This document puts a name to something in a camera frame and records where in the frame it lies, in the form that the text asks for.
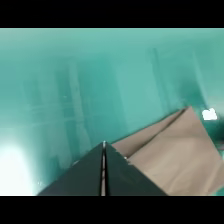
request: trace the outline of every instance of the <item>brown cloth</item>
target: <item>brown cloth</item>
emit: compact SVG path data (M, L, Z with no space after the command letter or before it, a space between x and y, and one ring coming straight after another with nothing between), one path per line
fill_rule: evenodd
M210 195L224 186L224 163L192 107L113 146L168 195Z

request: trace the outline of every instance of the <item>cloth fold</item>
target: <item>cloth fold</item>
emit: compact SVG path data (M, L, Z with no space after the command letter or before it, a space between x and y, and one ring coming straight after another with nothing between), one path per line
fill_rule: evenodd
M113 146L168 195L210 195L224 186L224 163L192 107Z

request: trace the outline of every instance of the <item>folded cloth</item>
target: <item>folded cloth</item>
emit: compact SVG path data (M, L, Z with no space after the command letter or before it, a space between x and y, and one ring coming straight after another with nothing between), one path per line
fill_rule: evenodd
M113 146L168 195L210 195L224 163L192 107Z

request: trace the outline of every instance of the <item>teal surface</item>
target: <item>teal surface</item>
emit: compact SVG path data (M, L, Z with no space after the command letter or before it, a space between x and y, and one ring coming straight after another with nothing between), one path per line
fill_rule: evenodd
M222 140L223 62L223 29L0 29L0 194L36 195L187 105Z

